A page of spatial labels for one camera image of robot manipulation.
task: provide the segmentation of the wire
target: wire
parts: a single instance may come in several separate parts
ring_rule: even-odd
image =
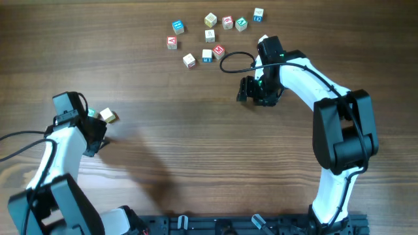
[[[252,58],[252,60],[253,60],[253,63],[251,64],[251,67],[248,68],[248,69],[228,70],[228,71],[225,70],[225,69],[223,69],[223,67],[222,67],[223,61],[225,59],[227,59],[229,56],[234,55],[234,54],[246,54],[246,55],[249,55]],[[254,71],[254,70],[257,70],[257,69],[261,69],[261,68],[273,67],[273,66],[281,66],[281,65],[289,65],[289,66],[294,66],[294,67],[298,67],[298,68],[304,69],[304,70],[310,72],[315,77],[317,77],[322,83],[324,83],[330,89],[330,91],[332,91],[337,96],[338,100],[344,105],[344,107],[347,110],[347,113],[349,114],[350,118],[353,120],[354,128],[355,128],[355,131],[357,133],[357,136],[359,137],[360,145],[361,145],[361,151],[362,151],[362,154],[363,154],[363,157],[364,157],[364,159],[363,159],[363,168],[362,168],[362,170],[358,170],[356,172],[351,173],[346,178],[346,186],[344,187],[344,191],[343,191],[343,195],[342,195],[342,199],[341,199],[340,205],[337,207],[337,211],[334,214],[334,216],[332,217],[331,221],[323,229],[323,234],[325,234],[326,232],[328,232],[331,229],[331,227],[335,223],[335,220],[337,219],[337,217],[339,216],[339,214],[342,212],[342,208],[344,206],[344,202],[346,201],[346,197],[347,197],[347,194],[348,194],[348,189],[349,189],[349,186],[350,186],[350,183],[351,183],[351,179],[354,176],[356,176],[356,175],[365,173],[367,171],[367,169],[368,169],[368,159],[369,159],[369,157],[368,157],[367,152],[366,152],[366,145],[364,143],[364,138],[363,138],[363,135],[361,133],[360,126],[359,126],[359,124],[357,122],[357,119],[354,116],[354,113],[353,113],[352,109],[350,108],[350,106],[348,105],[348,103],[346,102],[346,100],[341,96],[341,94],[335,89],[335,87],[332,86],[332,85],[330,85],[322,76],[320,76],[318,73],[316,73],[312,69],[309,69],[306,65],[299,65],[299,64],[296,64],[296,63],[288,63],[288,62],[285,62],[285,63],[273,63],[273,64],[261,65],[261,66],[257,66],[257,67],[254,67],[254,65],[255,65],[254,57],[252,55],[250,55],[249,53],[247,53],[247,52],[232,52],[232,53],[229,53],[226,56],[224,56],[222,58],[222,60],[220,61],[220,63],[219,63],[220,69],[223,72],[226,72],[226,73],[248,72],[248,71]]]
[[[5,136],[0,138],[0,141],[6,139],[8,137],[18,135],[18,134],[45,134],[45,132],[43,132],[43,131],[18,131],[18,132],[15,132],[15,133],[6,134]],[[12,153],[7,157],[3,157],[2,159],[0,159],[0,163],[16,156],[17,154],[19,154],[19,153],[16,153],[16,154]]]
[[[81,96],[84,99],[84,104],[86,105],[86,116],[88,116],[88,114],[89,114],[89,104],[87,103],[87,99],[80,92],[78,93],[78,95]]]
[[[239,73],[239,72],[248,72],[248,71],[253,70],[253,69],[250,69],[250,70],[248,70],[248,69],[241,69],[241,70],[228,70],[228,71],[227,71],[227,70],[223,69],[223,67],[222,67],[223,61],[224,61],[225,59],[227,59],[228,57],[230,57],[231,55],[236,55],[236,54],[243,54],[243,55],[248,55],[248,56],[250,56],[250,57],[252,58],[252,60],[253,60],[253,63],[251,64],[251,67],[254,67],[254,66],[255,66],[255,59],[254,59],[254,56],[253,56],[253,55],[251,55],[250,53],[248,53],[248,52],[231,52],[231,53],[229,53],[229,54],[225,55],[225,56],[221,59],[221,62],[219,62],[219,67],[221,68],[222,72],[226,72],[226,73]]]
[[[30,145],[22,148],[21,150],[17,151],[16,153],[13,153],[14,155],[17,155],[17,154],[19,154],[19,153],[21,153],[21,152],[23,152],[23,151],[25,151],[29,148],[32,148],[33,146],[36,146],[37,144],[40,144],[42,142],[51,142],[52,150],[51,150],[51,154],[50,154],[50,157],[48,159],[48,162],[46,162],[46,166],[45,166],[44,170],[42,171],[42,174],[40,175],[39,181],[36,184],[35,188],[33,189],[33,192],[31,193],[31,197],[29,198],[29,202],[28,202],[27,209],[26,209],[26,215],[24,217],[24,223],[23,223],[23,227],[22,227],[22,235],[26,235],[27,221],[29,219],[29,213],[31,211],[31,207],[33,205],[33,202],[35,201],[35,197],[36,197],[36,194],[38,193],[40,185],[41,185],[41,183],[44,182],[46,176],[48,175],[48,171],[49,171],[49,169],[50,169],[50,167],[51,167],[51,165],[54,161],[55,154],[56,154],[56,151],[57,151],[57,142],[55,142],[55,140],[51,140],[51,139],[37,140],[37,141],[33,142],[32,144],[30,144]]]

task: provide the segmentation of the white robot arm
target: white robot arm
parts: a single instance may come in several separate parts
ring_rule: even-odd
[[[354,182],[358,173],[365,171],[363,165],[367,165],[362,153],[366,152],[368,161],[378,150],[370,97],[363,90],[350,92],[334,83],[302,52],[284,51],[278,37],[261,37],[257,49],[259,55],[251,69],[255,69],[255,76],[242,79],[237,101],[252,97],[257,105],[274,106],[283,90],[290,89],[314,111],[313,150],[322,171],[310,213],[314,214],[318,234],[330,232],[334,224],[339,227],[335,226],[333,230],[341,229],[348,216],[347,205]],[[222,71],[240,72],[225,71],[223,60]],[[350,116],[344,108],[355,109],[355,115],[350,112]],[[343,118],[361,123],[362,138],[356,136],[354,127],[341,128],[339,119]]]

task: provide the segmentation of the blue block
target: blue block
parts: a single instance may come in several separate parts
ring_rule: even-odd
[[[183,23],[181,20],[175,21],[172,23],[172,27],[174,29],[181,29],[183,27]]]
[[[262,22],[263,17],[262,16],[254,16],[253,21],[255,22]]]

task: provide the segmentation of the green block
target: green block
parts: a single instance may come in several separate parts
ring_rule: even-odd
[[[97,117],[99,117],[99,113],[96,112],[96,110],[94,110],[92,108],[89,108],[89,114],[88,114],[88,116],[90,116],[92,118],[97,118]]]
[[[240,26],[243,26],[247,23],[246,19],[244,19],[244,17],[241,17],[239,19],[237,19],[236,21]]]

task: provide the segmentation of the table surface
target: table surface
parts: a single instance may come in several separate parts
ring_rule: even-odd
[[[255,7],[263,23],[252,22]],[[372,234],[418,234],[418,4],[413,1],[158,1],[0,7],[0,135],[52,124],[52,96],[83,93],[114,110],[111,145],[83,157],[78,184],[99,212],[138,214],[306,213],[321,168],[312,151],[312,111],[286,91],[273,108],[235,101],[240,79],[202,49],[257,54],[264,34],[299,49],[321,72],[372,97],[379,152],[354,187],[349,210],[368,214]],[[204,17],[218,16],[216,43]],[[248,28],[219,19],[244,16]],[[185,33],[168,50],[171,22]],[[182,58],[192,53],[191,70]],[[248,67],[237,56],[225,65]],[[0,144],[4,157],[39,136]],[[15,234],[10,195],[34,176],[44,146],[0,163],[0,234]]]

